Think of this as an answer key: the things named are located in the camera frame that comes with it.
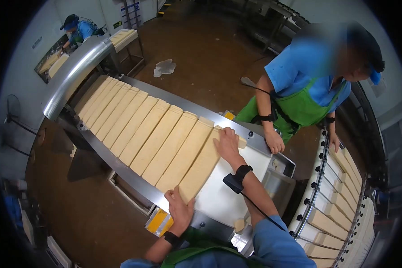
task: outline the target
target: blue shirt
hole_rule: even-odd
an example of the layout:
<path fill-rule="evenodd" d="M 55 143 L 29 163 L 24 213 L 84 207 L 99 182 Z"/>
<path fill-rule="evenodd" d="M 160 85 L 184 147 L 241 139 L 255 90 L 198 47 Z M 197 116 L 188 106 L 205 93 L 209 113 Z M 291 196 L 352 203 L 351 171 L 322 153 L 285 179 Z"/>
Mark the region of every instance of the blue shirt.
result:
<path fill-rule="evenodd" d="M 69 41 L 72 42 L 76 36 L 82 37 L 83 40 L 94 34 L 95 27 L 88 21 L 80 21 L 77 24 L 76 31 L 71 33 Z"/>
<path fill-rule="evenodd" d="M 275 92 L 279 97 L 289 96 L 293 93 L 299 92 L 308 85 L 311 77 L 301 72 L 301 69 L 322 69 L 317 73 L 326 73 L 327 68 L 321 68 L 321 63 L 327 62 L 325 60 L 326 52 L 316 46 L 299 45 L 297 50 L 292 51 L 292 45 L 287 46 L 277 57 L 275 57 L 267 66 L 265 71 L 268 74 L 271 82 L 273 83 Z M 300 54 L 307 54 L 309 56 L 300 57 Z M 321 61 L 314 62 L 316 58 L 313 55 L 318 55 Z M 350 95 L 351 84 L 344 79 L 335 88 L 331 88 L 333 75 L 317 78 L 316 82 L 308 90 L 311 98 L 320 106 L 326 107 L 332 101 L 333 97 L 339 92 L 341 86 L 343 89 L 338 95 L 338 99 L 332 105 L 329 112 L 335 111 L 337 107 Z"/>
<path fill-rule="evenodd" d="M 257 260 L 266 267 L 274 268 L 316 268 L 293 237 L 290 236 L 286 225 L 278 215 L 271 216 L 285 231 L 278 228 L 267 219 L 259 221 L 253 230 L 253 246 L 255 255 L 249 257 Z M 153 268 L 160 265 L 148 260 L 132 259 L 121 264 L 121 268 Z M 230 252 L 209 250 L 195 255 L 176 264 L 176 268 L 228 268 L 248 267 L 243 258 Z"/>

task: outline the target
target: worker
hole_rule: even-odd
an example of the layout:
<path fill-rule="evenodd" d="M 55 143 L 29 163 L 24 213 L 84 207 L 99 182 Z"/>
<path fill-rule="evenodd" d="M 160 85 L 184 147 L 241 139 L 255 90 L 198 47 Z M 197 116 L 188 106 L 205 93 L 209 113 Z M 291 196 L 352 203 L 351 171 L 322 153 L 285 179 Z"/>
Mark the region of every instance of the worker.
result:
<path fill-rule="evenodd" d="M 335 29 L 330 24 L 309 24 L 265 66 L 256 85 L 261 90 L 256 90 L 235 120 L 261 121 L 274 154 L 283 152 L 301 127 L 327 118 L 329 144 L 338 152 L 335 110 L 349 96 L 350 82 L 370 78 L 377 85 L 384 67 L 377 41 L 360 24 Z"/>
<path fill-rule="evenodd" d="M 247 165 L 238 151 L 239 137 L 229 127 L 219 132 L 220 140 L 214 139 L 217 152 L 236 172 L 241 166 Z M 277 224 L 268 221 L 245 199 L 253 227 L 255 252 L 251 257 L 246 258 L 238 253 L 230 242 L 212 239 L 200 230 L 189 227 L 194 213 L 194 200 L 186 205 L 176 186 L 174 190 L 165 193 L 173 225 L 150 247 L 144 259 L 126 260 L 121 268 L 315 268 L 315 262 L 307 257 L 302 247 L 290 236 L 273 201 L 252 171 L 243 175 L 242 185 L 246 196 Z M 183 241 L 189 243 L 188 247 L 181 246 Z"/>
<path fill-rule="evenodd" d="M 96 24 L 91 20 L 79 21 L 79 17 L 75 14 L 69 15 L 60 29 L 64 29 L 67 33 L 71 33 L 70 39 L 63 45 L 61 52 L 66 49 L 70 44 L 76 45 L 83 43 L 88 37 L 92 35 L 103 35 L 104 31 L 99 29 Z"/>

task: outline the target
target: hand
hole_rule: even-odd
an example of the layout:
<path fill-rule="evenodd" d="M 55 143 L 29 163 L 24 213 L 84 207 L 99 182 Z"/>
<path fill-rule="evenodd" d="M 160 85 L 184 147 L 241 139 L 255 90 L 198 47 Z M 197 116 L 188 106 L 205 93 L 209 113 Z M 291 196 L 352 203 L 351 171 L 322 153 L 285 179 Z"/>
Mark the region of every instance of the hand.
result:
<path fill-rule="evenodd" d="M 165 193 L 165 198 L 169 202 L 168 210 L 174 222 L 169 231 L 176 236 L 181 236 L 191 223 L 192 216 L 194 215 L 195 199 L 192 198 L 188 205 L 185 205 L 180 196 L 178 185 L 174 190 L 168 190 Z"/>
<path fill-rule="evenodd" d="M 335 146 L 335 153 L 338 153 L 339 138 L 335 131 L 329 131 L 329 148 L 332 148 L 332 145 Z"/>
<path fill-rule="evenodd" d="M 235 130 L 225 127 L 223 130 L 219 130 L 219 135 L 220 141 L 213 138 L 217 153 L 231 166 L 234 163 L 241 162 L 242 157 L 238 151 L 238 140 L 240 137 L 235 134 Z"/>
<path fill-rule="evenodd" d="M 284 151 L 283 139 L 275 130 L 265 132 L 265 140 L 271 149 L 271 153 L 276 154 Z"/>

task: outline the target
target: fan stand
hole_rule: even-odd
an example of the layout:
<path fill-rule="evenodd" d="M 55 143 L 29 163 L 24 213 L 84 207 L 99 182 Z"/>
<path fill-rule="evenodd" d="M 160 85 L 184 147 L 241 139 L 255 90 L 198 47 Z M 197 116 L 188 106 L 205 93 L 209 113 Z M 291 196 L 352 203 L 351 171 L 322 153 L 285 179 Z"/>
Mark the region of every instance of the fan stand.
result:
<path fill-rule="evenodd" d="M 11 123 L 14 122 L 16 125 L 22 127 L 23 129 L 25 129 L 26 131 L 32 133 L 33 135 L 37 136 L 37 145 L 41 146 L 43 144 L 44 141 L 44 137 L 46 135 L 46 128 L 39 130 L 37 133 L 26 128 L 25 126 L 21 125 L 18 121 L 16 121 L 14 119 L 14 115 L 12 115 L 11 113 L 8 113 L 7 117 L 6 117 L 6 122 Z"/>
<path fill-rule="evenodd" d="M 34 149 L 31 149 L 30 154 L 27 154 L 26 152 L 23 152 L 23 151 L 21 151 L 21 150 L 15 148 L 15 147 L 13 147 L 12 145 L 10 145 L 10 144 L 7 143 L 7 142 L 3 142 L 3 144 L 6 145 L 6 146 L 8 146 L 8 147 L 11 148 L 11 149 L 17 151 L 18 153 L 21 153 L 21 154 L 23 154 L 23 155 L 28 156 L 28 158 L 30 158 L 30 163 L 31 163 L 31 164 L 34 164 L 34 161 L 35 161 L 35 159 L 36 159 L 36 154 L 35 154 L 35 152 L 34 152 Z"/>

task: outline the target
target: green exit sign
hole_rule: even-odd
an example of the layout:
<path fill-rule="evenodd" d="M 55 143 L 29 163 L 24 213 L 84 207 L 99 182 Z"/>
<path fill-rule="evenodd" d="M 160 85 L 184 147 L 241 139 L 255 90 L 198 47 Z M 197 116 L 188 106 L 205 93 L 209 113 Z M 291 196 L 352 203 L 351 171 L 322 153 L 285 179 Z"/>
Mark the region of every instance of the green exit sign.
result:
<path fill-rule="evenodd" d="M 117 23 L 113 24 L 113 28 L 116 29 L 122 25 L 122 21 L 118 21 Z"/>

